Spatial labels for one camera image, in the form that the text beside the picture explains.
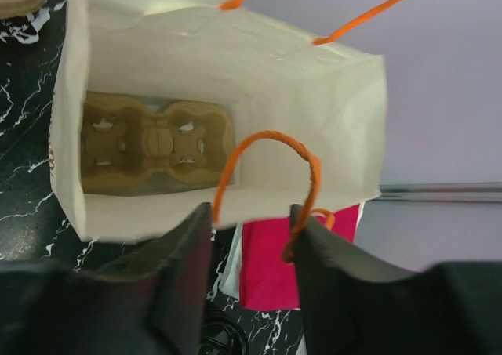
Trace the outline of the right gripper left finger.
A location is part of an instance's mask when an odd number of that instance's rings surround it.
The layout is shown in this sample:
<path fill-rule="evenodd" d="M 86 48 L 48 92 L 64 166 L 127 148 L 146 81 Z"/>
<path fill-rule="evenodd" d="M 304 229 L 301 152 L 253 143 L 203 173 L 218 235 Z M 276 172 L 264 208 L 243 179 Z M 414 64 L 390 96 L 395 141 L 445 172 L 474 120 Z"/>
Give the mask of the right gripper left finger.
<path fill-rule="evenodd" d="M 195 354 L 209 266 L 212 209 L 198 205 L 175 228 L 102 266 L 95 354 Z"/>

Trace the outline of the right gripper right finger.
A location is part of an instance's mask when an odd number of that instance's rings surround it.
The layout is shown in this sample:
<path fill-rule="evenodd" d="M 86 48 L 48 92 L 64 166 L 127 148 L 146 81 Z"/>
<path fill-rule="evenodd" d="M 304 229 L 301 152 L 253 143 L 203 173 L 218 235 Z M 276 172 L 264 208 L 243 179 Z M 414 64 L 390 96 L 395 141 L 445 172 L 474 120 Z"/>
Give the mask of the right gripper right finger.
<path fill-rule="evenodd" d="M 379 259 L 310 217 L 293 244 L 309 354 L 429 354 L 418 290 L 428 268 Z"/>

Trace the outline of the beige paper takeout bag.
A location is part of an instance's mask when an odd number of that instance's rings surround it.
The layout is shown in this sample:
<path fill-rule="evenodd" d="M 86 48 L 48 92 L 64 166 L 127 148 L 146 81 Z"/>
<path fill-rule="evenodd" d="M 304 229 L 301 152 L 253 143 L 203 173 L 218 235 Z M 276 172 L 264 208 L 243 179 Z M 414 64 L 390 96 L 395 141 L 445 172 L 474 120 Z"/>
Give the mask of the beige paper takeout bag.
<path fill-rule="evenodd" d="M 87 194 L 81 127 L 87 92 L 133 96 L 152 110 L 214 103 L 235 148 L 214 187 Z M 283 217 L 315 191 L 338 211 L 380 195 L 387 82 L 382 56 L 228 0 L 67 0 L 53 97 L 53 191 L 83 241 L 138 241 L 171 230 L 198 204 L 212 225 Z"/>

